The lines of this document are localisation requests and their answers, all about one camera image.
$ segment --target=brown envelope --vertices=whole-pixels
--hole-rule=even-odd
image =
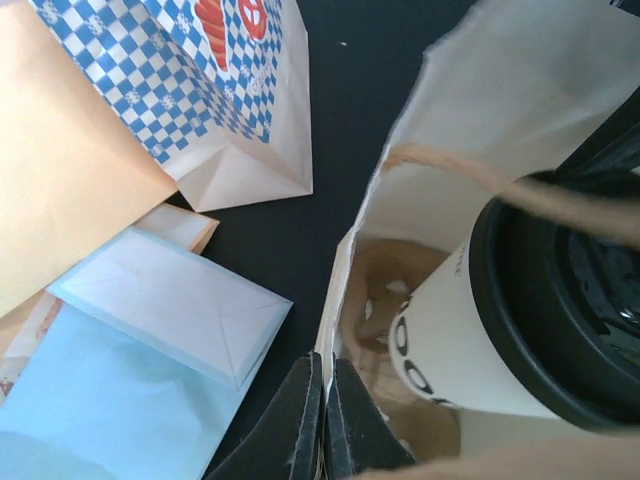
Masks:
[[[0,317],[176,191],[27,2],[0,7]]]

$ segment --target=black table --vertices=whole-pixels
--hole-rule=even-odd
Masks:
[[[221,224],[203,252],[294,307],[210,468],[248,435],[293,362],[313,349],[336,246],[355,219],[423,52],[473,3],[298,0],[309,33],[315,193],[211,213]],[[187,206],[179,196],[172,201]]]

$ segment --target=black oval print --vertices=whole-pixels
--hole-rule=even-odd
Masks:
[[[418,390],[422,390],[424,393],[433,395],[433,389],[431,388],[431,385],[429,385],[427,379],[424,378],[422,372],[418,370],[418,367],[416,367],[415,363],[413,363],[411,360],[405,360],[404,371],[407,374],[407,378],[414,387],[416,387]]]
[[[407,337],[407,321],[404,316],[398,319],[393,338],[398,352],[400,352],[400,355],[405,357],[409,351],[409,338]]]

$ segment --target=blue checkered paper bag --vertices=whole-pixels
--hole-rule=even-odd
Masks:
[[[30,0],[198,211],[312,192],[295,0]]]

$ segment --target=blue and white checkered pattern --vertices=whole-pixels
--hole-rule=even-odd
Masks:
[[[216,64],[193,0],[31,0],[50,30],[153,157],[166,162],[216,125],[269,141],[281,0],[252,40],[224,0],[229,72]]]

